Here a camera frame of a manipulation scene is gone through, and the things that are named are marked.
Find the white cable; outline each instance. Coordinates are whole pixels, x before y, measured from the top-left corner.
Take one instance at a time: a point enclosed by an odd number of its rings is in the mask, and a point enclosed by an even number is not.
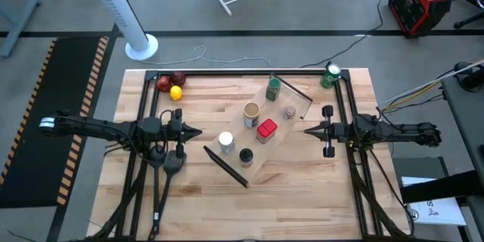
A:
[[[410,94],[411,92],[414,92],[414,91],[416,91],[416,90],[418,90],[418,89],[420,89],[420,88],[423,88],[423,87],[425,87],[425,86],[427,86],[427,85],[430,85],[430,84],[433,84],[433,83],[435,83],[435,82],[442,81],[442,80],[443,80],[443,79],[445,79],[445,78],[448,78],[448,77],[450,77],[450,76],[453,76],[453,75],[459,74],[459,73],[461,73],[461,72],[463,72],[463,71],[465,71],[465,70],[469,70],[470,68],[475,67],[475,66],[477,66],[477,65],[479,65],[479,64],[483,64],[483,63],[484,63],[484,60],[481,60],[481,61],[478,61],[478,62],[476,62],[476,63],[474,63],[474,64],[469,65],[468,67],[465,67],[465,68],[463,68],[463,69],[460,69],[459,71],[455,71],[455,72],[453,72],[453,73],[449,73],[448,75],[441,76],[441,77],[439,77],[438,79],[434,79],[434,80],[433,80],[433,81],[431,81],[431,82],[428,82],[428,83],[425,83],[425,84],[423,84],[423,85],[420,85],[420,86],[418,86],[417,88],[413,88],[413,89],[412,89],[412,90],[410,90],[410,91],[406,91],[406,92],[404,92],[403,94],[400,94],[400,95],[395,96],[394,98],[387,99],[387,100],[385,100],[384,102],[382,102],[382,104],[386,104],[386,103],[388,103],[388,102],[390,102],[390,101],[394,101],[395,99],[399,99],[399,98],[401,98],[401,97],[404,97],[404,96],[406,96],[407,94]]]
[[[197,51],[198,51],[199,48],[203,49],[202,54],[197,54]],[[143,64],[157,64],[157,65],[184,64],[184,63],[187,63],[187,62],[197,61],[197,60],[204,60],[204,61],[209,61],[209,62],[213,62],[213,63],[221,63],[221,64],[232,64],[232,63],[236,63],[236,62],[239,62],[239,61],[266,61],[267,64],[269,65],[269,67],[272,67],[271,61],[266,59],[266,58],[263,58],[263,57],[243,57],[243,58],[240,58],[240,59],[237,59],[237,60],[211,60],[207,57],[204,57],[205,53],[206,53],[206,46],[205,45],[198,45],[193,50],[193,52],[191,53],[194,57],[189,58],[187,60],[177,60],[177,61],[170,61],[170,62],[154,62],[154,61],[145,61],[145,60],[137,60],[137,61],[141,62]]]

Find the black wheel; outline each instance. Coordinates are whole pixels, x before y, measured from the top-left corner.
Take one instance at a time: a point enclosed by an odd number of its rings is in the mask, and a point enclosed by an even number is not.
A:
[[[461,28],[461,27],[463,27],[463,26],[464,26],[464,24],[463,24],[463,23],[461,23],[461,22],[454,23],[454,28],[455,28],[455,29],[460,29],[460,28]]]

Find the black metal frame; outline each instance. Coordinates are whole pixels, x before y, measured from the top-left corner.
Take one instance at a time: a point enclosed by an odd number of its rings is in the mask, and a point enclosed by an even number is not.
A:
[[[147,70],[146,71],[144,76],[143,89],[141,91],[140,104],[138,108],[138,116],[137,116],[138,119],[143,118],[143,115],[146,109],[147,95],[148,95],[148,89],[150,84],[154,83],[154,80],[158,79],[160,76],[169,75],[172,71],[173,70]],[[188,76],[241,76],[241,75],[270,76],[273,73],[278,75],[319,76],[319,75],[322,75],[322,73],[324,72],[324,69],[234,69],[234,70],[181,70],[181,71],[186,73]],[[358,114],[358,111],[356,107],[356,101],[355,101],[355,96],[352,88],[351,78],[348,70],[343,69],[341,71],[341,80],[336,81],[336,84],[335,84],[335,92],[336,92],[338,108],[340,111],[341,121],[342,123],[348,124],[348,118],[346,116],[346,109],[345,109],[344,100],[343,100],[341,81],[345,82],[346,91],[347,91],[348,100],[349,100],[349,106],[351,108],[351,113],[352,113],[352,116],[355,116]],[[158,92],[154,92],[153,100],[150,106],[150,116],[154,116],[154,114],[156,114],[157,106],[158,106]],[[143,150],[144,148],[148,148],[148,146],[145,144],[141,144],[140,149]],[[360,187],[358,186],[358,183],[361,182],[361,177],[358,174],[353,150],[348,144],[346,144],[346,153],[348,155],[349,171],[352,179],[352,187],[353,187],[353,193],[355,198],[355,208],[358,216],[358,222],[359,222],[359,228],[362,236],[362,239],[361,239],[362,241],[438,242],[435,240],[422,240],[422,239],[417,239],[412,237],[384,236],[383,229],[380,224],[380,219],[377,216],[376,211],[374,211],[373,209],[371,209],[371,218],[373,219],[373,222],[374,222],[375,234],[369,234],[368,225],[365,218],[365,210],[364,210],[363,202],[361,198],[361,194],[368,195],[368,192],[371,196],[374,197],[374,187],[373,187],[373,182],[371,178],[370,168],[368,165],[368,156],[366,155],[366,153],[360,153],[361,167],[365,178],[365,184],[368,189],[367,191],[362,192],[359,189]],[[121,198],[121,202],[126,201],[126,198],[128,197],[127,196],[128,191],[132,187],[136,160],[137,160],[136,155],[134,153],[131,153],[129,156],[128,167],[126,170],[125,184],[123,187],[123,195]],[[146,176],[146,168],[147,168],[147,163],[144,161],[141,162],[141,167],[138,172],[138,175],[142,175],[141,177],[142,184],[141,186],[138,187],[138,190],[136,192],[135,206],[133,209],[131,227],[129,229],[129,236],[128,237],[123,236],[123,226],[126,220],[126,214],[125,214],[125,211],[123,211],[123,214],[121,215],[120,220],[116,224],[114,239],[118,238],[119,240],[130,240],[130,241],[135,240],[134,237],[136,237],[136,234],[138,231],[139,216],[141,212],[141,199],[142,199],[142,194],[144,190],[144,177]],[[59,224],[59,222],[53,221],[51,228],[56,228],[54,224]]]

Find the green can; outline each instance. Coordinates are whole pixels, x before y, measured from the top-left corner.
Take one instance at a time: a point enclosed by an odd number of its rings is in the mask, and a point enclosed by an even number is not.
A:
[[[270,101],[275,101],[279,96],[281,90],[281,82],[279,79],[271,78],[269,84],[267,84],[267,90],[265,91],[265,97]]]
[[[334,83],[340,78],[341,69],[336,64],[330,64],[324,71],[323,78],[321,79],[321,86],[323,88],[331,88]]]

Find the red apple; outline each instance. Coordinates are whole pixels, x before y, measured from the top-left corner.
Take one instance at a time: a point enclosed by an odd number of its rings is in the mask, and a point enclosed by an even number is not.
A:
[[[182,87],[187,79],[187,75],[182,72],[176,71],[172,72],[169,78],[172,80],[173,85]]]
[[[172,87],[172,83],[169,81],[169,76],[161,76],[158,79],[157,87],[160,92],[169,92]]]

